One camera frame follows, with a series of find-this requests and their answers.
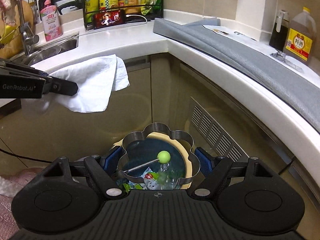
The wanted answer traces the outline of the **green snack wrapper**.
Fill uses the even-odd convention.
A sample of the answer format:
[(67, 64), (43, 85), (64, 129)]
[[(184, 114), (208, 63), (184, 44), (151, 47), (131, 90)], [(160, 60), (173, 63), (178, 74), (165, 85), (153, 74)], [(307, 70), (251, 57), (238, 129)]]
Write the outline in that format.
[(120, 178), (116, 181), (116, 184), (121, 188), (124, 189), (125, 192), (129, 192), (131, 190), (143, 190), (144, 187), (142, 187), (142, 185), (137, 184), (137, 183), (133, 183), (131, 181), (129, 181), (126, 178)]

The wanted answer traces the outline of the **white cloth rag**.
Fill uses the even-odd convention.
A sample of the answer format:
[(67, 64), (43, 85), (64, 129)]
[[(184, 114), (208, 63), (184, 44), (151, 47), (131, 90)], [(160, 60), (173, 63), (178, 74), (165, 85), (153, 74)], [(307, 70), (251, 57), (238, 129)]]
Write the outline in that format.
[(25, 115), (40, 116), (58, 104), (73, 112), (103, 112), (111, 93), (130, 85), (124, 61), (114, 54), (69, 65), (51, 76), (73, 81), (78, 85), (78, 92), (74, 96), (49, 93), (41, 99), (22, 99)]

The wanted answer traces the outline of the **clear plastic bottle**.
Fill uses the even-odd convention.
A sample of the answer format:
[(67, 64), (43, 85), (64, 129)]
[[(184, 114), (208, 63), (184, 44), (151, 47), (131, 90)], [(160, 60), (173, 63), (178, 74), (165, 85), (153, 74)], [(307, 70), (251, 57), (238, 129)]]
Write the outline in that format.
[(158, 171), (157, 189), (174, 190), (177, 186), (180, 174), (176, 171), (171, 162), (161, 164)]

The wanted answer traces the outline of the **white red-logo packet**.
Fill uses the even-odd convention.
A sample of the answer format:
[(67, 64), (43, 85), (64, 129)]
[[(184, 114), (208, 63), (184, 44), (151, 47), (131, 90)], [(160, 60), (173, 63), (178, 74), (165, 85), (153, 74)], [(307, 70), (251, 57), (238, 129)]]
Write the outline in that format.
[(159, 174), (156, 172), (147, 172), (144, 174), (144, 184), (149, 190), (159, 190), (160, 185), (158, 183)]

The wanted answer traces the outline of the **green ball metal stick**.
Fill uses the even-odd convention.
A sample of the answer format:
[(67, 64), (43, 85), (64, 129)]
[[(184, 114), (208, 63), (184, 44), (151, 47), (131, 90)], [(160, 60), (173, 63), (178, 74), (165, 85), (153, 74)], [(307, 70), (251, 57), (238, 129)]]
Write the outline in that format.
[(157, 154), (157, 158), (152, 160), (152, 161), (148, 161), (146, 163), (140, 164), (138, 166), (135, 166), (133, 168), (130, 168), (128, 170), (125, 170), (124, 173), (130, 173), (132, 171), (138, 170), (140, 168), (146, 167), (146, 166), (150, 166), (153, 163), (160, 163), (160, 164), (167, 164), (171, 159), (171, 155), (168, 151), (161, 151)]

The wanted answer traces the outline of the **flower shaped metal mould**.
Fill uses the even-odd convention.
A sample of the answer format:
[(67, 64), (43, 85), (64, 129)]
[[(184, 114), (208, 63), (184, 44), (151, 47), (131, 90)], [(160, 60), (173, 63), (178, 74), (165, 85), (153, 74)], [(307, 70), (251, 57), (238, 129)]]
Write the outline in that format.
[(119, 159), (117, 165), (116, 176), (126, 178), (133, 183), (143, 183), (143, 178), (130, 176), (123, 167), (129, 162), (127, 147), (129, 144), (145, 139), (158, 139), (174, 146), (182, 156), (185, 165), (185, 176), (178, 178), (176, 185), (182, 190), (186, 190), (191, 186), (193, 179), (200, 171), (200, 161), (193, 153), (194, 140), (193, 137), (185, 131), (172, 131), (166, 124), (155, 122), (146, 126), (142, 131), (135, 131), (127, 134), (122, 141), (116, 143), (123, 150), (124, 155)]

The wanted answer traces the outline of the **chrome kitchen faucet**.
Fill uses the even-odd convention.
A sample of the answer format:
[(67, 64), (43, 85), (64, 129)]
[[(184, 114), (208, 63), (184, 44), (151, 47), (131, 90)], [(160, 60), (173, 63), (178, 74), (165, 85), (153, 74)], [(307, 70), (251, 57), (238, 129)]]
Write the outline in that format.
[(23, 50), (25, 55), (28, 56), (34, 52), (34, 46), (39, 42), (40, 38), (35, 34), (35, 16), (32, 7), (24, 0), (16, 1), (20, 23), (19, 31), (21, 34)]

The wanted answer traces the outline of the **cream rimmed trash bin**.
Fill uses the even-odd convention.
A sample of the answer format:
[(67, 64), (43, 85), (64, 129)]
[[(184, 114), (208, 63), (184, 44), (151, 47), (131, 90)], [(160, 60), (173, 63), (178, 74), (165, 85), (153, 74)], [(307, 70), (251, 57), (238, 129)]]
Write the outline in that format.
[(166, 134), (159, 133), (159, 132), (152, 132), (147, 136), (148, 139), (158, 139), (165, 141), (169, 143), (171, 146), (174, 146), (176, 150), (180, 153), (182, 156), (184, 163), (185, 163), (185, 168), (186, 168), (186, 177), (191, 177), (193, 173), (193, 168), (191, 161), (188, 159), (189, 158), (189, 153), (188, 151), (184, 148), (184, 146), (178, 142), (177, 140), (170, 139), (170, 137)]

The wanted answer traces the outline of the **stainless steel sink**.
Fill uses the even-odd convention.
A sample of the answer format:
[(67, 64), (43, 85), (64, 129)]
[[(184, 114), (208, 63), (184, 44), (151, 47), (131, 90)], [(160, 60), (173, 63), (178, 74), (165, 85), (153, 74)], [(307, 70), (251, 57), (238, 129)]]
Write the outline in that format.
[(35, 48), (34, 52), (30, 55), (19, 54), (12, 57), (10, 60), (16, 63), (32, 66), (33, 64), (50, 57), (75, 49), (78, 46), (78, 40), (79, 33), (73, 33)]

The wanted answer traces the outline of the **pink hand soap bottle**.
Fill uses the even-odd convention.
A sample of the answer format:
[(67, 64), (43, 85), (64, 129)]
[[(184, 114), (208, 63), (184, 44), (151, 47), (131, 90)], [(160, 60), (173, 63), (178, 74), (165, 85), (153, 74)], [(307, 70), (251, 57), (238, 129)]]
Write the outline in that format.
[(40, 11), (43, 31), (46, 41), (51, 41), (62, 35), (57, 6), (51, 0), (45, 0), (44, 8)]

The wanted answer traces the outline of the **black spice rack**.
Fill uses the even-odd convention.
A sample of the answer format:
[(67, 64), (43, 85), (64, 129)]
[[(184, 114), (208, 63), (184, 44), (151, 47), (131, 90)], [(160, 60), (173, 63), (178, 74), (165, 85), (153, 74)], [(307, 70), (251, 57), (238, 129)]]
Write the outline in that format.
[(149, 22), (164, 15), (163, 0), (82, 0), (85, 29)]

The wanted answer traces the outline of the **smartphone with lit screen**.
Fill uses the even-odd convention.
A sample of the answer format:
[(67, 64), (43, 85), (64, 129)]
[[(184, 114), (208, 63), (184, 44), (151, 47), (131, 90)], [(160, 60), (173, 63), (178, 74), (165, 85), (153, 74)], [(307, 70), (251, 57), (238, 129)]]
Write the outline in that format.
[(112, 27), (121, 25), (126, 22), (126, 14), (124, 10), (113, 10), (99, 12), (92, 16), (92, 24), (94, 29)]

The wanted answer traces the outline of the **grey countertop mat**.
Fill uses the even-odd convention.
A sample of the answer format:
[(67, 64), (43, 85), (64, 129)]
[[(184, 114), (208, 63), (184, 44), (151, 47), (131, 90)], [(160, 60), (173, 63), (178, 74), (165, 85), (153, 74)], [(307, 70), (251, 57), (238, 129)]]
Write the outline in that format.
[(218, 18), (207, 18), (184, 25), (157, 18), (153, 32), (202, 51), (237, 69), (261, 84), (297, 111), (319, 130), (319, 87), (289, 66), (276, 61), (270, 53), (263, 54), (231, 37), (223, 35)]

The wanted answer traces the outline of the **dark soy sauce bottle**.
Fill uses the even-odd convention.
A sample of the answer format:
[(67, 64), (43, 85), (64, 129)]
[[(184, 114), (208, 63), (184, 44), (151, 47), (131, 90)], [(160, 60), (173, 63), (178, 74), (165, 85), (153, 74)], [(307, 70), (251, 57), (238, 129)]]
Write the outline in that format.
[(283, 51), (289, 29), (290, 17), (285, 10), (279, 10), (272, 30), (269, 45), (278, 51)]

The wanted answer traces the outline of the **large cooking wine jug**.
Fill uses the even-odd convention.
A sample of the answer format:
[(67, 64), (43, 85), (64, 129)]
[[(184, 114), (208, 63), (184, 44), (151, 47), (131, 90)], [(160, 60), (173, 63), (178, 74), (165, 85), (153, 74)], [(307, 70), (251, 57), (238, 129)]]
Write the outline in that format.
[(316, 22), (310, 14), (310, 9), (303, 7), (302, 12), (289, 22), (283, 52), (308, 66), (316, 37)]

